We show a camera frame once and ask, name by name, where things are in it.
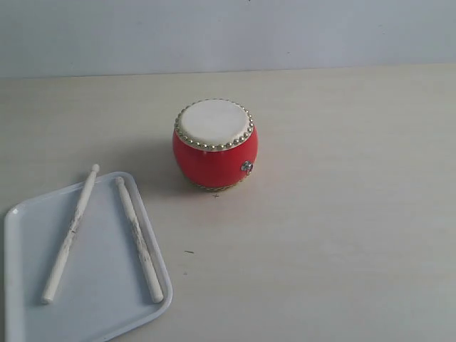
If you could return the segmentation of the white wooden drumstick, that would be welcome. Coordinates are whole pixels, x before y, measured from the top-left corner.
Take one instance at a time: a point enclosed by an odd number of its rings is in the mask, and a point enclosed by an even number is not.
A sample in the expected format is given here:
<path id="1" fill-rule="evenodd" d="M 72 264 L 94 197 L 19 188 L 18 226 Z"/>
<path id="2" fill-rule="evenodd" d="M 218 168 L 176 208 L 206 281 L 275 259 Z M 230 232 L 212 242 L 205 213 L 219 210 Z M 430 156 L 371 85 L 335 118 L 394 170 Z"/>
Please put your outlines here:
<path id="1" fill-rule="evenodd" d="M 83 189 L 81 190 L 73 218 L 68 228 L 68 232 L 61 244 L 60 249 L 58 250 L 56 259 L 53 263 L 53 267 L 51 269 L 45 288 L 43 290 L 41 296 L 43 304 L 50 304 L 54 300 L 54 297 L 58 289 L 58 285 L 60 283 L 63 271 L 66 266 L 66 262 L 68 260 L 68 256 L 70 254 L 71 247 L 73 245 L 73 241 L 76 237 L 78 228 L 83 218 L 83 214 L 86 210 L 88 201 L 90 199 L 90 194 L 93 190 L 95 179 L 99 170 L 100 166 L 98 164 L 94 164 L 92 166 L 91 171 L 84 183 Z"/>
<path id="2" fill-rule="evenodd" d="M 147 283 L 147 287 L 150 292 L 150 297 L 153 303 L 160 303 L 164 299 L 164 295 L 155 268 L 153 266 L 152 258 L 147 248 L 145 238 L 140 228 L 140 223 L 135 213 L 133 202 L 129 195 L 128 189 L 125 186 L 125 180 L 122 177 L 116 177 L 115 183 L 118 187 L 125 215 L 131 224 L 131 232 L 135 241 L 138 258 L 142 266 L 142 271 Z"/>

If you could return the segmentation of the small red drum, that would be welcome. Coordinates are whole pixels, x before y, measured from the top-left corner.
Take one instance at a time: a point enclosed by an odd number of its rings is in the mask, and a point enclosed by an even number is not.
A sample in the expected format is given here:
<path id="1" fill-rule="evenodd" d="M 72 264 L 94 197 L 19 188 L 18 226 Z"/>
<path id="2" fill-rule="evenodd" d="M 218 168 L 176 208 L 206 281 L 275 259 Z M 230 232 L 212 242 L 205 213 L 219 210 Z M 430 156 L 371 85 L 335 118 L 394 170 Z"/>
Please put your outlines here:
<path id="1" fill-rule="evenodd" d="M 232 187 L 252 173 L 257 158 L 253 115 L 231 100 L 199 100 L 177 115 L 172 149 L 192 183 L 208 190 Z"/>

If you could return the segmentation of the white plastic tray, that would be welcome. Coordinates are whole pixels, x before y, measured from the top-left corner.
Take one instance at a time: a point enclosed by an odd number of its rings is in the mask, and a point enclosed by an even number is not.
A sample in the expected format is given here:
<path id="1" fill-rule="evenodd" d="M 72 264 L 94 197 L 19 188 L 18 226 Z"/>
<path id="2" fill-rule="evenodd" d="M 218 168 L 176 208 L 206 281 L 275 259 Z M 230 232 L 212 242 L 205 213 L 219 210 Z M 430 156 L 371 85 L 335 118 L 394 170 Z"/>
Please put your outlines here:
<path id="1" fill-rule="evenodd" d="M 150 297 L 116 179 L 132 200 L 164 298 Z M 77 183 L 23 201 L 4 218 L 6 341 L 109 341 L 161 316 L 172 284 L 135 179 L 100 176 L 50 304 L 41 296 L 80 197 Z"/>

